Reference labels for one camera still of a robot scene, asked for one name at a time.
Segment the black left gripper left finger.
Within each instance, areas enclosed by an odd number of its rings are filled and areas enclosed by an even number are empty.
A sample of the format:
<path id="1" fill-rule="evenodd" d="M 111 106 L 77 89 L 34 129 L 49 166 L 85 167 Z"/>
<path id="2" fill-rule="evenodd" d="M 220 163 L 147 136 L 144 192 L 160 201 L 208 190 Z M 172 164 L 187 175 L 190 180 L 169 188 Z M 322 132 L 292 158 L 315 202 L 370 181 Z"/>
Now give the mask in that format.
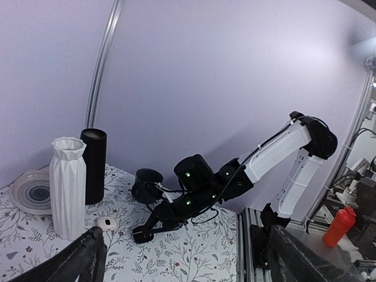
<path id="1" fill-rule="evenodd" d="M 12 281 L 103 281 L 107 251 L 103 231 L 95 226 L 57 255 Z"/>

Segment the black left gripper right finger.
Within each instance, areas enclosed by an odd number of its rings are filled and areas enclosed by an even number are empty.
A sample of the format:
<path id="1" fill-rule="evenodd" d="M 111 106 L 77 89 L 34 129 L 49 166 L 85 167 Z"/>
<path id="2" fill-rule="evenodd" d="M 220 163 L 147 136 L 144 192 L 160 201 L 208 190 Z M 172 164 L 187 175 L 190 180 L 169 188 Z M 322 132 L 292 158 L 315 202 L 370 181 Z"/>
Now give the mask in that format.
<path id="1" fill-rule="evenodd" d="M 273 226 L 267 254 L 273 281 L 363 281 L 349 253 L 326 246 L 317 233 Z"/>

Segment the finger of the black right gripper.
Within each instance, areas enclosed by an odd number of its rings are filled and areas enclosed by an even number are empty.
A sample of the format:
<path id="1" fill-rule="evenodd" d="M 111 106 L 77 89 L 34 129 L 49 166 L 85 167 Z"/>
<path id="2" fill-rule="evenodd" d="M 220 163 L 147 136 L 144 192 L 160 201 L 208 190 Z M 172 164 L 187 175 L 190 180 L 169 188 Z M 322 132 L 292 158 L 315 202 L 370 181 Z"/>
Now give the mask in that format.
<path id="1" fill-rule="evenodd" d="M 159 218 L 155 213 L 152 213 L 146 223 L 138 226 L 132 230 L 132 236 L 136 243 L 147 243 L 154 239 L 154 234 L 164 232 L 163 227 L 154 228 L 159 222 Z"/>
<path id="2" fill-rule="evenodd" d="M 164 233 L 175 231 L 182 228 L 182 224 L 177 224 L 174 226 L 163 226 L 160 228 L 152 229 L 151 227 L 147 227 L 146 225 L 142 225 L 137 228 L 137 242 L 138 243 L 147 243 L 154 239 L 154 234 L 156 233 Z"/>

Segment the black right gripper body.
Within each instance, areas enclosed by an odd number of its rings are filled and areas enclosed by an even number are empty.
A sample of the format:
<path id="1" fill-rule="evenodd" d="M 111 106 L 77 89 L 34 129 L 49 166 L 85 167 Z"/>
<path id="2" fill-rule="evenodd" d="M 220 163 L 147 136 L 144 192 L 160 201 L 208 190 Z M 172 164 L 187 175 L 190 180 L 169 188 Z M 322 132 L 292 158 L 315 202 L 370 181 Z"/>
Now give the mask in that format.
<path id="1" fill-rule="evenodd" d="M 172 205 L 169 201 L 162 201 L 153 209 L 152 213 L 155 213 L 158 216 L 159 221 L 162 224 L 161 227 L 174 226 L 177 224 L 182 224 L 183 226 L 186 226 L 188 224 L 187 219 L 183 217 L 178 217 L 174 214 L 174 211 L 172 210 Z"/>

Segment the small white earbud case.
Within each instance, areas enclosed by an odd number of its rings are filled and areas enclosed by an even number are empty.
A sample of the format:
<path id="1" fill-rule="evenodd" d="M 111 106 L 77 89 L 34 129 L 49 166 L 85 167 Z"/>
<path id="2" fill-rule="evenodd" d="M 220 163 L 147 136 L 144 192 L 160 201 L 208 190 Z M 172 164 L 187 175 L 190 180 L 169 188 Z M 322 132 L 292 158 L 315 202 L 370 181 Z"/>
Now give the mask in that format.
<path id="1" fill-rule="evenodd" d="M 100 217 L 96 219 L 96 225 L 103 231 L 115 231 L 118 227 L 118 223 L 113 217 Z"/>

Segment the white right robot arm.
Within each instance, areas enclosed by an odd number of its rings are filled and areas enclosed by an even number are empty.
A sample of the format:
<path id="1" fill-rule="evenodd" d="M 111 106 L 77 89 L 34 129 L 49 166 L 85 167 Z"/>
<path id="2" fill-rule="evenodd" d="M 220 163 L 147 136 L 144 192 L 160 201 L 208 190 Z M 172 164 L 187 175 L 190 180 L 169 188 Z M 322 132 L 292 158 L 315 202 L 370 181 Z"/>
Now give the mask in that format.
<path id="1" fill-rule="evenodd" d="M 357 278 L 317 255 L 287 229 L 291 215 L 311 179 L 337 149 L 338 140 L 320 119 L 292 112 L 290 121 L 250 154 L 234 158 L 218 172 L 203 156 L 193 155 L 174 168 L 180 185 L 179 197 L 171 199 L 162 186 L 163 176 L 152 169 L 136 172 L 132 196 L 154 204 L 145 224 L 133 229 L 136 243 L 151 241 L 156 233 L 178 230 L 195 217 L 245 194 L 269 170 L 297 152 L 289 175 L 261 212 L 261 226 L 251 226 L 254 263 L 270 269 L 273 281 L 356 281 Z"/>

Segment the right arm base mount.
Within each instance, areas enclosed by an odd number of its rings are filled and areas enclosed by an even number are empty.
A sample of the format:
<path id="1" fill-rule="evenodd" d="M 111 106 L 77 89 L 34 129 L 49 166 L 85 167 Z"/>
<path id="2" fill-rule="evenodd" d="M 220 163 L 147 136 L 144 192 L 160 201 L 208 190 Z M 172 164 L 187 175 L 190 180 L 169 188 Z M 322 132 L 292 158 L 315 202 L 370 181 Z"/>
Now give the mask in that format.
<path id="1" fill-rule="evenodd" d="M 271 228 L 274 225 L 286 227 L 290 218 L 282 218 L 271 208 L 271 203 L 266 204 L 261 211 L 262 227 L 252 224 L 250 226 L 251 243 L 253 249 L 254 265 L 263 269 L 268 269 L 267 246 L 270 238 Z"/>

